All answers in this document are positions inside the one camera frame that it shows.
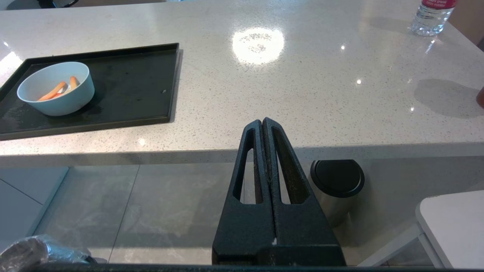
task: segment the black trash can lid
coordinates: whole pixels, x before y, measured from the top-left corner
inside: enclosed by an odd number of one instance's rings
[[[361,191],[364,174],[354,160],[313,161],[311,178],[325,194],[333,197],[350,197]]]

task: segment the light blue bowl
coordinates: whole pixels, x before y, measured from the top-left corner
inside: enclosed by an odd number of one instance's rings
[[[39,98],[49,93],[61,81],[69,84],[71,76],[79,82],[77,88],[69,93],[45,101]],[[62,62],[39,70],[27,77],[17,89],[20,100],[50,116],[73,113],[94,96],[89,68],[80,62]]]

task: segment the trash can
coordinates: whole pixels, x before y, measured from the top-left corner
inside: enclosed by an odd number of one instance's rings
[[[344,222],[364,186],[363,170],[354,160],[313,161],[309,180],[331,227]]]

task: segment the kitchen island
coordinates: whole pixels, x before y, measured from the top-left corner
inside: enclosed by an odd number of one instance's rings
[[[26,58],[180,43],[170,123],[0,141],[0,167],[233,162],[270,117],[300,160],[484,154],[484,53],[418,0],[200,0],[0,11],[0,84]]]

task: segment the countertop edge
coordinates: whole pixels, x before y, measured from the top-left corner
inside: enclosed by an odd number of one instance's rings
[[[300,161],[481,156],[484,143],[402,144],[380,146],[295,147]],[[46,166],[233,163],[237,149],[0,156],[0,168]]]

